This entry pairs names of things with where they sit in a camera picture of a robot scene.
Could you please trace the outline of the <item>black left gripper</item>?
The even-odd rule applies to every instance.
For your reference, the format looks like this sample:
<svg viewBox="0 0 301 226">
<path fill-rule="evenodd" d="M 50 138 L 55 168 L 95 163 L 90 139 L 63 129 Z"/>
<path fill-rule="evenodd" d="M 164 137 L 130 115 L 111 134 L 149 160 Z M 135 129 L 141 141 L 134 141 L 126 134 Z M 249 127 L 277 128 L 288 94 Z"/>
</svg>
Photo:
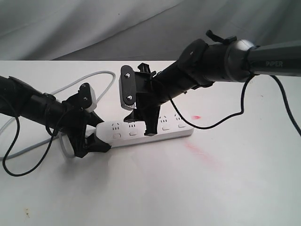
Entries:
<svg viewBox="0 0 301 226">
<path fill-rule="evenodd" d="M 111 149 L 111 145 L 95 133 L 85 138 L 87 125 L 96 128 L 103 122 L 94 111 L 89 113 L 80 107 L 78 93 L 62 102 L 53 102 L 53 128 L 67 135 L 76 157 L 83 158 L 87 153 L 106 153 Z"/>
</svg>

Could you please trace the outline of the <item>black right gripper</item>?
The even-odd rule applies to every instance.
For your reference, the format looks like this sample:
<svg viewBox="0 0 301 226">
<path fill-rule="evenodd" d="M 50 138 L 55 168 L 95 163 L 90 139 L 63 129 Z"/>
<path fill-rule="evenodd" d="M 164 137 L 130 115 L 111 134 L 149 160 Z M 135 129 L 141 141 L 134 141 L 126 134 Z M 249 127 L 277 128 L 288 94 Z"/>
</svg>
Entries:
<svg viewBox="0 0 301 226">
<path fill-rule="evenodd" d="M 135 72 L 136 107 L 124 118 L 124 122 L 132 123 L 144 121 L 145 136 L 154 136 L 158 133 L 158 118 L 160 107 L 169 100 L 164 85 L 155 79 L 157 73 L 151 72 L 146 63 L 138 65 Z"/>
</svg>

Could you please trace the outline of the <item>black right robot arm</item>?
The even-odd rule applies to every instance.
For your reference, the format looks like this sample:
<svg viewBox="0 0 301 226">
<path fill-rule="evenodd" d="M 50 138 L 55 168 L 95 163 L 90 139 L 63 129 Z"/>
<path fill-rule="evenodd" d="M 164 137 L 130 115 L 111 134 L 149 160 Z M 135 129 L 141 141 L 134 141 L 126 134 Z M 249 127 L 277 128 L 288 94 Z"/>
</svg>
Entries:
<svg viewBox="0 0 301 226">
<path fill-rule="evenodd" d="M 121 107 L 130 113 L 124 122 L 143 121 L 146 136 L 157 133 L 160 107 L 190 89 L 208 88 L 215 82 L 241 82 L 245 86 L 257 75 L 266 74 L 278 81 L 279 76 L 301 74 L 301 43 L 291 41 L 256 46 L 232 36 L 221 38 L 206 32 L 214 43 L 193 41 L 178 60 L 160 72 L 142 63 L 135 71 L 124 65 L 120 70 Z"/>
</svg>

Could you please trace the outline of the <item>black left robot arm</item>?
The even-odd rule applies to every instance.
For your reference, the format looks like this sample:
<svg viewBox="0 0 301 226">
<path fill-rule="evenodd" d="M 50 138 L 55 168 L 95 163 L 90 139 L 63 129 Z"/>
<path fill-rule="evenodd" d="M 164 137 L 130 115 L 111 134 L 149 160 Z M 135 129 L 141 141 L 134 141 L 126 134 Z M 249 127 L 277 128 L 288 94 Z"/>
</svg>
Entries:
<svg viewBox="0 0 301 226">
<path fill-rule="evenodd" d="M 0 96 L 2 114 L 22 116 L 44 125 L 46 129 L 58 129 L 68 137 L 76 157 L 82 158 L 91 152 L 105 153 L 111 148 L 95 133 L 86 136 L 88 125 L 96 127 L 103 122 L 94 112 L 96 97 L 88 83 L 82 84 L 76 94 L 60 102 L 53 95 L 41 93 L 17 78 L 1 77 Z"/>
</svg>

